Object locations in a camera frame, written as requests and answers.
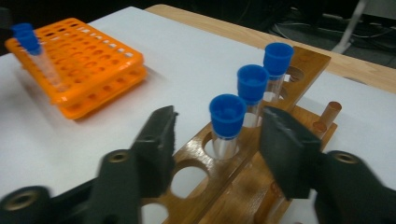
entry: blue cap on orange rack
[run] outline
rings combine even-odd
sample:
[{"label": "blue cap on orange rack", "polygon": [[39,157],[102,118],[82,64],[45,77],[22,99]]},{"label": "blue cap on orange rack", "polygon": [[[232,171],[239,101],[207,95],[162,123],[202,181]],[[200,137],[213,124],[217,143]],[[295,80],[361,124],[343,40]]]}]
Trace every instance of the blue cap on orange rack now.
[{"label": "blue cap on orange rack", "polygon": [[20,42],[21,46],[30,54],[37,55],[41,53],[41,47],[35,36],[32,24],[19,23],[13,25],[11,30],[14,32],[14,37]]}]

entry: wooden table edge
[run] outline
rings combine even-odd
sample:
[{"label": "wooden table edge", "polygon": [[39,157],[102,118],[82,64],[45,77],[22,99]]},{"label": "wooden table edge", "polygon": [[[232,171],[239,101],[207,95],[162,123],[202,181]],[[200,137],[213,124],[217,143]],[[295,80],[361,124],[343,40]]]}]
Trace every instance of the wooden table edge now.
[{"label": "wooden table edge", "polygon": [[178,21],[215,35],[227,37],[259,49],[264,49],[267,44],[276,41],[310,49],[332,57],[329,66],[326,69],[328,72],[340,77],[348,77],[352,80],[358,80],[359,82],[376,87],[383,91],[396,93],[396,69],[375,63],[369,63],[325,49],[318,49],[279,36],[269,35],[247,27],[232,24],[227,21],[220,21],[180,8],[170,7],[168,5],[155,5],[148,7],[145,10],[158,16]]}]

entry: wooden surface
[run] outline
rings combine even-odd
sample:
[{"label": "wooden surface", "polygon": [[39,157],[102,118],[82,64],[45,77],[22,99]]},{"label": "wooden surface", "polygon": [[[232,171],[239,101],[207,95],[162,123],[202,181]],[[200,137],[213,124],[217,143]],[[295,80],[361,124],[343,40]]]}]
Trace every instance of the wooden surface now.
[{"label": "wooden surface", "polygon": [[[290,62],[290,75],[294,78],[283,85],[287,94],[276,104],[262,101],[262,106],[272,105],[286,110],[309,129],[319,117],[295,105],[329,61],[328,56],[294,47]],[[322,138],[323,146],[330,140],[335,129],[335,124],[330,126]],[[165,223],[252,223],[263,195],[273,182],[270,171],[258,152],[260,127],[242,129],[238,136],[239,151],[228,160],[216,160],[205,153],[211,132],[211,124],[208,123],[174,156],[174,175],[183,168],[194,166],[204,170],[208,178],[186,199],[177,197],[169,188],[160,198],[144,201],[160,203],[166,207],[169,216]],[[283,202],[271,220],[278,222],[289,204],[290,202]]]},{"label": "wooden surface", "polygon": [[146,11],[260,49],[264,49],[267,44],[276,41],[282,41],[293,46],[310,49],[332,57],[332,60],[326,69],[330,73],[340,77],[356,79],[381,90],[396,93],[396,69],[374,63],[368,63],[324,49],[314,48],[282,37],[268,35],[266,33],[231,24],[226,21],[212,19],[175,7],[156,5],[147,8]]}]

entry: test tube rack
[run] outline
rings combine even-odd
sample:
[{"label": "test tube rack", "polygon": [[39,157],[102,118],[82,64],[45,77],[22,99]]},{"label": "test tube rack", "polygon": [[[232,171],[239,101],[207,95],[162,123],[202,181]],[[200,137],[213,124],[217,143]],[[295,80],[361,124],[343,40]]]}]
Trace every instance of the test tube rack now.
[{"label": "test tube rack", "polygon": [[[283,99],[271,106],[290,112],[311,129],[319,116],[300,108],[296,103],[325,69],[330,57],[298,47],[294,47],[294,50],[287,73],[290,81],[284,82],[281,92]],[[332,123],[322,136],[324,147],[336,127]],[[205,153],[205,145],[211,140],[211,131],[211,124],[208,123],[174,156],[177,164],[174,176],[183,168],[193,166],[204,170],[207,178],[187,198],[177,197],[168,188],[160,198],[143,200],[143,204],[159,203],[166,207],[168,218],[163,223],[254,223],[254,215],[262,199],[271,193],[269,187],[274,180],[258,152],[260,127],[242,129],[239,135],[240,150],[228,160],[215,160]],[[289,204],[284,200],[265,222],[277,223]]]},{"label": "test tube rack", "polygon": [[7,49],[68,119],[79,119],[140,83],[147,72],[143,54],[74,18],[35,30],[65,91],[51,86],[16,38]]}]

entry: wooden test tube rack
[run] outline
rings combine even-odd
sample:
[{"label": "wooden test tube rack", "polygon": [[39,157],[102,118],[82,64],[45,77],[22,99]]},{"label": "wooden test tube rack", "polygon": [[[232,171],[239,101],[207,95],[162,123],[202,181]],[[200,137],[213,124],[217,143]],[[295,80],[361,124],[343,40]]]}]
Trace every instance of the wooden test tube rack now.
[{"label": "wooden test tube rack", "polygon": [[[284,82],[280,100],[275,106],[290,112],[305,127],[320,119],[296,103],[325,69],[330,57],[308,49],[294,47],[294,55]],[[332,123],[321,136],[326,146],[336,129]],[[186,199],[178,198],[170,188],[160,198],[144,199],[145,203],[159,203],[166,207],[168,218],[164,223],[254,223],[254,215],[273,183],[273,178],[258,152],[259,128],[243,128],[239,135],[238,153],[228,160],[215,160],[205,153],[205,144],[211,140],[208,123],[174,156],[174,175],[183,168],[194,166],[203,169],[207,178]],[[277,223],[290,202],[283,202],[272,211],[267,223]]]}]

